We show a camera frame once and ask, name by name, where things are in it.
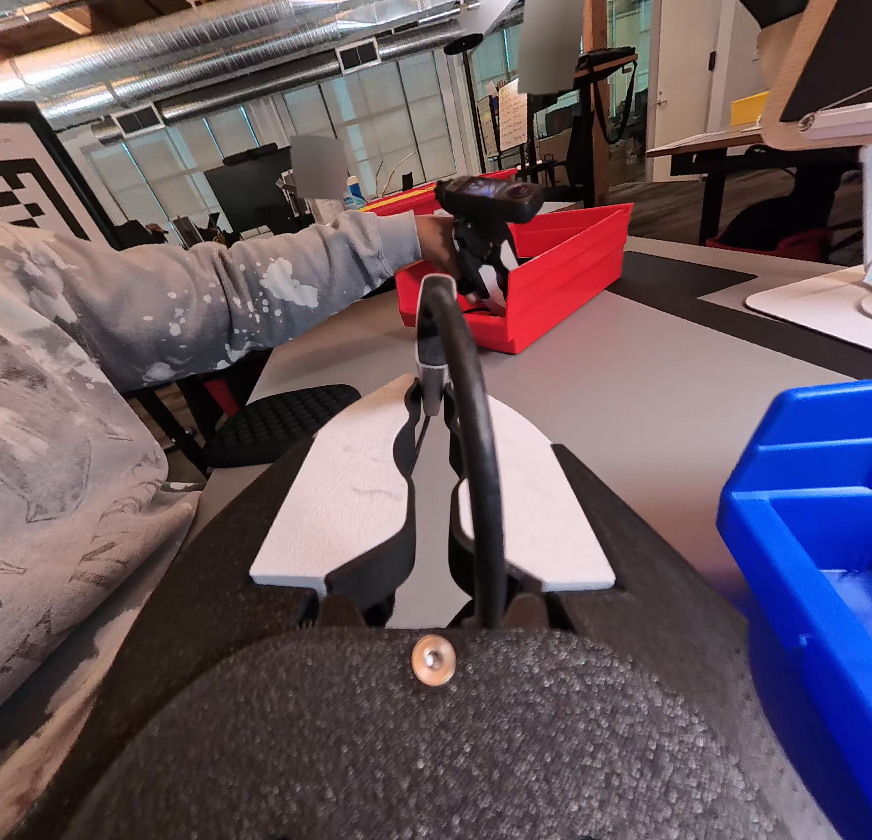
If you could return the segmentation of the black mesh chair seat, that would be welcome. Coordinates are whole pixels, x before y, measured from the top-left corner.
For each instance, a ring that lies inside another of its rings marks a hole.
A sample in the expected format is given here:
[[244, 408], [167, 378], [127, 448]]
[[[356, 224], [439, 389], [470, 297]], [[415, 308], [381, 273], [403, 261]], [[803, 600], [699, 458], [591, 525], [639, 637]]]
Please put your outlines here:
[[352, 386], [328, 385], [260, 398], [217, 429], [203, 448], [204, 463], [210, 468], [273, 464], [361, 397]]

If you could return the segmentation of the black white marker board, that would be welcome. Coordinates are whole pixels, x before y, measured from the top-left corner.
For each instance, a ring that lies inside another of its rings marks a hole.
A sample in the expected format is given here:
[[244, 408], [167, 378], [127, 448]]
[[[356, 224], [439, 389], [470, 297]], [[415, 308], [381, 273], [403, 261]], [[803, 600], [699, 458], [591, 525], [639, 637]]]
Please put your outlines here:
[[1, 221], [122, 247], [108, 214], [33, 102], [1, 102]]

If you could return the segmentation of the black floor lamp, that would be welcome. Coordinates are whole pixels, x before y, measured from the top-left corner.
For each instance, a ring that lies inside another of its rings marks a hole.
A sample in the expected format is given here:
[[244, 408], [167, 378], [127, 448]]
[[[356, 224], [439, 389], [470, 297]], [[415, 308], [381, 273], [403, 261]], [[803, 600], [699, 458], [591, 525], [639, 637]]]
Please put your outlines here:
[[475, 50], [483, 41], [484, 36], [480, 33], [473, 32], [462, 35], [456, 39], [452, 39], [444, 46], [443, 52], [450, 58], [460, 57], [462, 60], [463, 73], [465, 77], [466, 95], [470, 108], [471, 120], [474, 127], [475, 147], [478, 157], [478, 169], [481, 174], [487, 172], [485, 147], [481, 129], [481, 118], [478, 114], [478, 108], [475, 97], [474, 82], [472, 76], [472, 68], [470, 62], [470, 52]]

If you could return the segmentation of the person's grey printed clothing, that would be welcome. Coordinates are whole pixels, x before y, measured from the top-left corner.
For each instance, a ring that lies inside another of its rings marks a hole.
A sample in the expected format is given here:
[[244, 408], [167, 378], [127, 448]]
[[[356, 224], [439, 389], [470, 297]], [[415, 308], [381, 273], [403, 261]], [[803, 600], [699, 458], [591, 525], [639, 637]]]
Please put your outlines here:
[[93, 713], [193, 520], [124, 392], [234, 337], [226, 252], [116, 251], [2, 224], [2, 838]]

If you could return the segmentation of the black monitor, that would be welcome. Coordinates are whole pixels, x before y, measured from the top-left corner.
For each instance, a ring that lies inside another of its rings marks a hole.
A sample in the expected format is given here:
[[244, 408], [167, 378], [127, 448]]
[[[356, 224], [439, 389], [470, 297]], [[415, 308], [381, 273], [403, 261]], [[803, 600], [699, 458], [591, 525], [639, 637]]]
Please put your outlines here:
[[270, 143], [228, 156], [204, 175], [234, 232], [266, 227], [278, 235], [298, 230], [279, 184], [290, 168], [289, 147]]

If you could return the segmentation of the person's left hand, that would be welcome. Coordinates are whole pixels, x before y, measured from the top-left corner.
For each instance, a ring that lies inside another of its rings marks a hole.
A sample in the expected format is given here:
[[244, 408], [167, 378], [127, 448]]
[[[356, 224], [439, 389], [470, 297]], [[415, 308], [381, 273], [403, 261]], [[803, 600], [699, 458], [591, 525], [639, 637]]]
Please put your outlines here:
[[461, 293], [459, 254], [453, 239], [454, 218], [449, 214], [419, 214], [414, 222], [422, 259], [438, 272], [454, 278]]

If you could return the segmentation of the white stand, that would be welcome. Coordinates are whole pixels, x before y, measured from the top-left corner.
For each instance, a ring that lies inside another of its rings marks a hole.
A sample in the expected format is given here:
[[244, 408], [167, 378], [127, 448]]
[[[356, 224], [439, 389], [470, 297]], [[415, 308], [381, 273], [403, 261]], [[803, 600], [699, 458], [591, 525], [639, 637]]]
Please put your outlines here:
[[863, 267], [751, 295], [746, 306], [818, 333], [871, 349], [871, 103], [870, 88], [785, 123], [802, 149], [858, 146], [862, 170]]

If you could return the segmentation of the yellow box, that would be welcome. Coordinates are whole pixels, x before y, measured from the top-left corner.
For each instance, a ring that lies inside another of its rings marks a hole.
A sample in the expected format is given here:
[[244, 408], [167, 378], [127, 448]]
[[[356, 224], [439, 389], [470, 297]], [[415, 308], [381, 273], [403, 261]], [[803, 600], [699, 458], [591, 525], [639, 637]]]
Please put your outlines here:
[[769, 91], [754, 93], [730, 103], [729, 127], [757, 126], [768, 102]]

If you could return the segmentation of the blue plastic bin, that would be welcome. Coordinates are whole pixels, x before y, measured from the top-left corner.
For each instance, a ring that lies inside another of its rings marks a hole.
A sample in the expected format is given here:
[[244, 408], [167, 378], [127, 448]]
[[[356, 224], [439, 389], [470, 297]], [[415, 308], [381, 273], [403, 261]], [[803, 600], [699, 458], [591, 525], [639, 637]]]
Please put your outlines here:
[[778, 395], [716, 520], [765, 713], [841, 838], [871, 836], [870, 412], [870, 380]]

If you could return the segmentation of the wooden board with dark screen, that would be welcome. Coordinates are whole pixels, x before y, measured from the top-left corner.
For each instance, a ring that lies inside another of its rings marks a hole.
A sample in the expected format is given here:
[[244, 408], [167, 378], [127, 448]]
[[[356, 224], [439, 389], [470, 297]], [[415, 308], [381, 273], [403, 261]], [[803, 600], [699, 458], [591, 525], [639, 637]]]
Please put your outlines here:
[[784, 151], [871, 142], [871, 0], [809, 0], [761, 118]]

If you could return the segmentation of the whiteboard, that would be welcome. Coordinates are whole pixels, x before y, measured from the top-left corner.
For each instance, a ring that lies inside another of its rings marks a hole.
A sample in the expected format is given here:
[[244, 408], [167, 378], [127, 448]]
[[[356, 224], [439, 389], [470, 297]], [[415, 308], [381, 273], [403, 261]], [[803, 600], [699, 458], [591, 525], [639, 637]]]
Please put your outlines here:
[[519, 92], [518, 78], [501, 86], [495, 96], [486, 94], [476, 107], [485, 158], [495, 159], [528, 142], [528, 97]]

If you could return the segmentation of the wooden post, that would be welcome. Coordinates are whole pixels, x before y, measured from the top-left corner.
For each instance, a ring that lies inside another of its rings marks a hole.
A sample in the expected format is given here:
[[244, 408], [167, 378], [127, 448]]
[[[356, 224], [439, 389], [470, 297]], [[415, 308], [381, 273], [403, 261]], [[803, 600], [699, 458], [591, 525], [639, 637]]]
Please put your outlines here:
[[[607, 0], [584, 1], [582, 44], [584, 53], [605, 49], [608, 45]], [[596, 119], [593, 123], [591, 150], [593, 198], [595, 205], [603, 205], [607, 202], [609, 190], [609, 151]]]

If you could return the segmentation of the silver air duct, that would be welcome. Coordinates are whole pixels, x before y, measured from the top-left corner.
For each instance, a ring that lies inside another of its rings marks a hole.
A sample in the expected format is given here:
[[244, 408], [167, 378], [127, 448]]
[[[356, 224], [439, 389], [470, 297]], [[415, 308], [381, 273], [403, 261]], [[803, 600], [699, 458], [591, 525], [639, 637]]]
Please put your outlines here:
[[218, 0], [2, 63], [3, 102], [66, 128], [441, 17], [476, 0]]

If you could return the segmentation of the wooden desk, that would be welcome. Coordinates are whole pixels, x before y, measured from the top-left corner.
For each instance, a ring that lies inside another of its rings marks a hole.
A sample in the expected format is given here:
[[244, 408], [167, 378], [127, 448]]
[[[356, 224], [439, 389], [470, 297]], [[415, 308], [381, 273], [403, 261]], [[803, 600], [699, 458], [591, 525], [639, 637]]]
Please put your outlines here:
[[699, 245], [705, 246], [718, 234], [729, 175], [751, 171], [798, 170], [810, 165], [842, 165], [845, 171], [861, 168], [859, 148], [811, 148], [781, 150], [769, 147], [760, 126], [742, 126], [692, 135], [657, 148], [646, 158], [670, 159], [673, 177], [705, 177], [699, 223]]

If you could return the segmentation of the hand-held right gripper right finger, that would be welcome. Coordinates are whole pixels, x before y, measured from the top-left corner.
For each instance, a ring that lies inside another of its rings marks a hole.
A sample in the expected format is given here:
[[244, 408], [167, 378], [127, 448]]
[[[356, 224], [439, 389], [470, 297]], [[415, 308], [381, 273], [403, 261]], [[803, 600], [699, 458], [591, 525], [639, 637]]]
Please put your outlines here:
[[489, 396], [500, 477], [507, 592], [604, 591], [616, 584], [547, 436]]

